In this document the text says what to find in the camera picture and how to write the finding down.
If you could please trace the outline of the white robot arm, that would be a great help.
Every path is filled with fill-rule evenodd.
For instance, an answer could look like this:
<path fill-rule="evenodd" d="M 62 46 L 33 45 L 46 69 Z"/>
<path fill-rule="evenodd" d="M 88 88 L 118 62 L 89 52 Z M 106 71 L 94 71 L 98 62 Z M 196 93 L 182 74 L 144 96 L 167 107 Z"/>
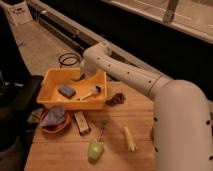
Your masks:
<path fill-rule="evenodd" d="M 213 136 L 208 100 L 194 83 L 174 80 L 111 57 L 108 43 L 83 52 L 83 72 L 98 68 L 153 101 L 156 171 L 213 171 Z"/>

